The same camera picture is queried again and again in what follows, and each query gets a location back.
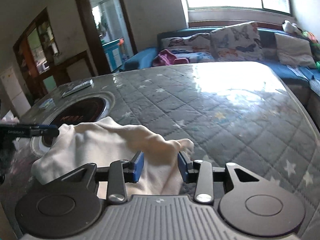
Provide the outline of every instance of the doorway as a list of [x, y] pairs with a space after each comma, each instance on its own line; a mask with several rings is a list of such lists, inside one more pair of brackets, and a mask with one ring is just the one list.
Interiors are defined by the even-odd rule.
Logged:
[[123, 0], [76, 0], [99, 75], [121, 70], [136, 52]]

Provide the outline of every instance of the window frame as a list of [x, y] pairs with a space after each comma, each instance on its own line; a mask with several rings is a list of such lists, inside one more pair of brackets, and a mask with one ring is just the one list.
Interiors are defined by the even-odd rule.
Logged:
[[271, 12], [271, 13], [277, 13], [277, 14], [282, 14], [286, 16], [293, 17], [292, 14], [292, 6], [291, 6], [291, 0], [288, 0], [289, 2], [289, 10], [290, 13], [282, 12], [282, 11], [277, 11], [277, 10], [271, 10], [263, 7], [263, 0], [261, 0], [262, 8], [250, 8], [250, 7], [237, 7], [237, 6], [206, 6], [206, 7], [189, 7], [188, 0], [187, 2], [187, 7], [188, 7], [188, 12], [189, 11], [194, 11], [194, 10], [202, 10], [202, 9], [246, 9], [246, 10], [254, 10], [254, 11], [260, 11], [260, 12]]

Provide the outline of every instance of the pink garment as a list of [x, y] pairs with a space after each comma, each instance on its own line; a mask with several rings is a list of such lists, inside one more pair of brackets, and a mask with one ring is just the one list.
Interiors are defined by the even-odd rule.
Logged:
[[176, 65], [176, 64], [188, 64], [188, 63], [189, 63], [188, 59], [177, 58], [176, 55], [174, 55], [167, 49], [164, 49], [152, 61], [152, 66], [158, 67], [158, 66], [169, 66], [169, 65]]

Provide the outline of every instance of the window sill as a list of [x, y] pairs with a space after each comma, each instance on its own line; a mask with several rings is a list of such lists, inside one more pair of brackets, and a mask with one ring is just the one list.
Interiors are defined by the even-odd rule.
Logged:
[[296, 23], [296, 19], [291, 16], [251, 10], [251, 9], [236, 9], [236, 8], [215, 8], [215, 9], [197, 9], [188, 11], [189, 22], [200, 21], [256, 21], [281, 25], [284, 20]]

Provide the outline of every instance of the yellow star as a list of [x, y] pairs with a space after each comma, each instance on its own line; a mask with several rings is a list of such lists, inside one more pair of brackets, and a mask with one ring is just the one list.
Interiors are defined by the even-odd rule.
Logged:
[[225, 119], [226, 117], [221, 112], [217, 112], [214, 117], [218, 118], [219, 120]]

